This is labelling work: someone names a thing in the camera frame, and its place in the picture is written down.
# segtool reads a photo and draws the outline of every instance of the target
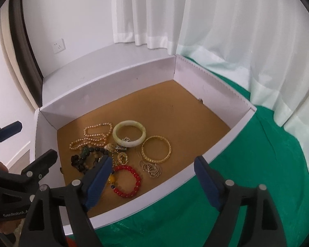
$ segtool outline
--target red coral bracelet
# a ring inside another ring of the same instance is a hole
[[[120,171],[120,170],[127,170],[130,171],[133,176],[136,179],[136,184],[134,187],[134,190],[130,193],[124,193],[121,190],[119,190],[118,188],[116,188],[116,186],[114,185],[116,179],[114,177],[114,172]],[[132,168],[132,166],[127,166],[127,165],[118,165],[114,168],[114,170],[112,171],[110,177],[109,177],[109,183],[111,184],[111,188],[113,189],[113,191],[115,193],[117,193],[119,196],[123,197],[123,198],[132,198],[136,195],[136,193],[139,191],[140,186],[141,186],[141,178],[139,176],[138,173],[136,173],[136,171]]]

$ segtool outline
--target white jade bracelet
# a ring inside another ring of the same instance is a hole
[[[117,131],[124,127],[124,126],[134,126],[138,129],[141,130],[142,132],[142,136],[138,139],[138,140],[135,140],[135,141],[130,141],[130,142],[127,142],[127,141],[124,141],[122,139],[120,139],[118,136],[117,136]],[[139,122],[137,121],[132,121],[132,120],[128,120],[128,121],[122,121],[120,123],[118,123],[114,128],[113,128],[113,132],[112,132],[112,136],[113,136],[113,139],[121,146],[123,147],[136,147],[140,144],[142,144],[142,142],[145,140],[145,138],[147,137],[147,131],[145,130],[145,127],[140,124]]]

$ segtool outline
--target white cardboard box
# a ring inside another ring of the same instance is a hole
[[[124,66],[124,57],[119,56],[120,67],[110,67],[110,64],[106,64],[109,73],[82,83],[38,109],[35,112],[35,136],[30,150],[30,162],[49,149],[58,152],[57,130],[69,122],[111,101],[172,79],[197,99],[201,98],[204,105],[231,128],[218,143],[203,154],[208,163],[215,159],[245,127],[256,108],[228,84],[184,57],[177,55],[153,60],[150,56],[153,54],[149,55],[148,60],[147,56],[142,57],[142,62],[134,65],[130,65],[128,57],[128,66]],[[64,186],[60,167],[58,158],[40,184],[46,183],[51,188]],[[168,195],[194,175],[191,164],[149,192],[120,207],[92,217],[91,223],[97,229],[135,214]],[[72,234],[63,207],[61,215],[65,234]]]

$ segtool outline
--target jewelry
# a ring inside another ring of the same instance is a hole
[[[126,165],[126,164],[128,163],[127,154],[124,153],[124,152],[120,152],[120,153],[118,154],[117,161],[118,161],[118,163],[120,163],[120,164],[122,164],[122,165]]]
[[[142,132],[142,136],[138,139],[138,140],[135,140],[135,141],[131,141],[131,142],[127,142],[127,141],[124,141],[122,139],[120,139],[118,136],[117,136],[117,132],[120,128],[124,127],[124,126],[134,126],[138,129],[141,130]],[[120,123],[118,123],[114,128],[113,128],[113,132],[112,132],[112,136],[113,136],[113,139],[121,146],[123,147],[136,147],[140,144],[142,144],[142,142],[144,141],[144,139],[146,138],[147,136],[147,131],[145,130],[145,127],[140,124],[139,122],[136,122],[136,121],[132,121],[132,120],[127,120],[127,121],[122,121]]]
[[[120,170],[127,170],[127,171],[130,171],[133,176],[135,177],[136,179],[136,183],[135,183],[135,187],[133,189],[132,192],[130,193],[124,193],[122,192],[121,190],[119,190],[114,184],[116,182],[116,178],[114,176],[114,173],[117,172],[117,171],[120,171]],[[119,196],[123,197],[123,198],[132,198],[136,195],[136,193],[139,191],[140,189],[140,186],[141,186],[141,178],[140,176],[138,175],[138,173],[136,173],[136,171],[132,168],[132,166],[127,166],[127,165],[119,165],[119,166],[116,166],[114,168],[114,170],[112,171],[111,175],[109,176],[109,179],[108,179],[110,185],[111,185],[111,188],[113,189],[113,191],[115,193],[117,193]]]
[[[123,139],[123,141],[130,142],[131,140],[130,140],[129,137],[125,137],[125,138]],[[110,151],[111,153],[119,153],[119,152],[121,152],[121,151],[127,151],[127,148],[126,148],[126,147],[121,146],[121,145],[119,145],[119,144],[116,144],[116,145],[115,145],[115,144],[109,143],[109,144],[107,144],[104,148],[107,149],[108,151]]]
[[[145,155],[145,153],[144,153],[144,144],[145,144],[149,139],[152,139],[152,138],[158,138],[158,139],[160,139],[160,140],[163,140],[163,141],[165,141],[166,144],[169,146],[169,152],[168,152],[167,156],[166,156],[165,158],[163,158],[162,160],[153,160],[153,159],[150,159],[150,158],[149,158],[147,155]],[[144,159],[145,161],[147,161],[147,162],[155,163],[155,164],[157,164],[157,163],[162,163],[162,162],[166,161],[166,160],[170,157],[171,153],[172,153],[171,144],[169,143],[169,141],[168,141],[165,137],[162,137],[162,136],[152,136],[152,137],[148,137],[148,138],[143,142],[142,148],[141,148],[141,154],[142,154],[143,159]]]
[[[109,132],[106,133],[106,134],[103,134],[103,133],[101,133],[101,134],[88,134],[88,130],[91,129],[91,128],[97,128],[97,127],[100,127],[100,126],[107,126],[107,125],[110,126],[110,129],[109,129]],[[112,123],[110,123],[110,122],[88,126],[84,129],[84,138],[79,138],[79,139],[71,142],[70,145],[69,145],[69,148],[71,150],[78,150],[81,147],[87,146],[87,145],[91,145],[91,146],[95,146],[95,147],[103,147],[103,146],[106,145],[106,141],[107,141],[109,135],[111,134],[111,132],[112,132]]]
[[[101,157],[99,157],[98,153],[102,153],[103,155],[108,155],[109,152],[104,148],[100,147],[88,147],[84,146],[82,148],[82,152],[80,155],[71,156],[71,165],[76,168],[79,172],[86,174],[89,170],[89,166],[86,164],[86,159],[90,155],[90,153],[94,153],[95,161],[93,163],[94,166],[99,162]]]
[[[162,168],[155,163],[139,161],[138,164],[143,169],[143,171],[147,171],[149,176],[152,178],[157,178],[162,173]]]

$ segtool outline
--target screw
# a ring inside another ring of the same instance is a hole
[[[266,185],[264,185],[264,184],[260,184],[259,185],[259,189],[261,189],[261,190],[267,190],[267,186]]]
[[[72,186],[79,186],[81,181],[79,179],[75,179],[72,181]]]
[[[232,187],[232,186],[235,184],[235,182],[232,181],[232,180],[230,180],[230,179],[228,179],[228,180],[225,181],[225,184],[226,184],[227,186],[229,186],[229,187]]]
[[[40,191],[45,191],[46,189],[47,189],[47,185],[41,185],[40,187],[39,187],[39,189],[40,189]]]

